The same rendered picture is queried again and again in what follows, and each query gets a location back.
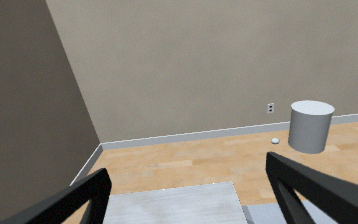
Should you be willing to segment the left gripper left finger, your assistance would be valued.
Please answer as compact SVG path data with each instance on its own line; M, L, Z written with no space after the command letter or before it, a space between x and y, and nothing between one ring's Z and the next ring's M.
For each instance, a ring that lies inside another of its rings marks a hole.
M0 224L62 224L88 200L79 224L103 224L112 182L100 168L53 196L28 207Z

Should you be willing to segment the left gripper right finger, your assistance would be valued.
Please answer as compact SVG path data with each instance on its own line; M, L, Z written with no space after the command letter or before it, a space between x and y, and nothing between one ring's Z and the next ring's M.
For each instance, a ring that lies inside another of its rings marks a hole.
M295 191L338 224L358 224L358 184L275 152L266 153L265 169L287 224L316 224Z

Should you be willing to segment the white bench scale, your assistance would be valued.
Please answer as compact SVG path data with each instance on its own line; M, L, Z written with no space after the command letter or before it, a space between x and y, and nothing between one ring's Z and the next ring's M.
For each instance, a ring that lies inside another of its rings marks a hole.
M103 224L248 224L233 182L110 195Z

